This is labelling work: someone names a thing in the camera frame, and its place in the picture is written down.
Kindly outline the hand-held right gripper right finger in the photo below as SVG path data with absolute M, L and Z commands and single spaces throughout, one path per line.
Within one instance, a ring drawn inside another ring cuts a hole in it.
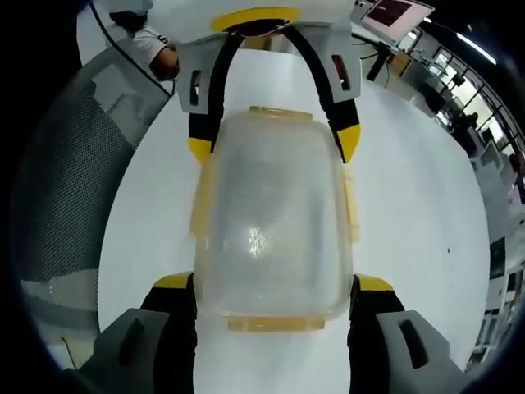
M 354 275 L 349 323 L 351 393 L 460 393 L 466 387 L 449 342 L 421 314 L 406 310 L 388 282 Z

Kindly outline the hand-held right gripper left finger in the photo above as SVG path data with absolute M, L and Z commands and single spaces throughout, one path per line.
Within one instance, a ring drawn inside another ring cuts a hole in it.
M 194 274 L 157 280 L 142 305 L 102 330 L 69 370 L 70 393 L 193 393 L 198 343 Z

